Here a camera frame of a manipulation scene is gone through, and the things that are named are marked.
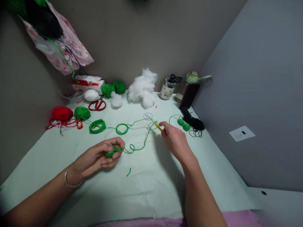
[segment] bangle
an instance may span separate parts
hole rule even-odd
[[[66,184],[66,186],[68,186],[68,187],[70,187],[70,188],[76,188],[76,187],[80,186],[80,184],[82,184],[82,182],[83,182],[84,180],[82,180],[82,181],[80,182],[80,184],[78,184],[78,185],[76,185],[76,186],[69,185],[69,184],[66,182],[66,175],[67,175],[68,169],[69,169],[69,167],[66,169],[65,174],[64,174],[64,183]]]

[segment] pink bedsheet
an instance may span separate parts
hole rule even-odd
[[[261,227],[251,210],[223,212],[228,227]],[[187,227],[183,218],[110,222],[98,227]]]

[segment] clear plastic bowl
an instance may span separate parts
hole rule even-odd
[[[85,103],[84,93],[61,94],[73,106],[82,106]]]

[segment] wall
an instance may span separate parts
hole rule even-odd
[[[303,1],[249,0],[201,70],[194,109],[249,186],[303,191]],[[256,137],[235,142],[246,125]]]
[[[156,90],[199,70],[247,0],[50,0],[95,60],[86,67],[127,86],[149,67]]]
[[[0,12],[1,184],[43,134],[52,109],[64,104],[58,89],[65,80],[35,48],[21,20]]]

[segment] white label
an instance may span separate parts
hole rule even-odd
[[[235,130],[229,132],[229,134],[234,138],[234,140],[236,142],[239,142],[241,140],[245,140],[245,139],[248,139],[248,138],[256,136],[246,126],[242,126],[242,127],[238,128],[238,129],[235,129]]]
[[[162,89],[160,91],[160,97],[162,99],[169,100],[171,95],[173,94],[174,89],[175,88],[169,88],[169,87],[166,87],[165,85],[163,85]]]

